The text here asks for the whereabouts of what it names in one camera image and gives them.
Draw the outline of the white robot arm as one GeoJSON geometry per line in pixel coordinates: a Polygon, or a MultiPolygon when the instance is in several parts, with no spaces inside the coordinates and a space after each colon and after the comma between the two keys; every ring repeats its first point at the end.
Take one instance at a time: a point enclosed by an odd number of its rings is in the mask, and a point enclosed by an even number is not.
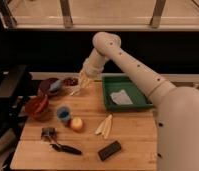
{"type": "Polygon", "coordinates": [[[98,32],[83,63],[79,85],[113,61],[156,107],[157,171],[199,171],[199,90],[177,87],[121,49],[119,36],[98,32]]]}

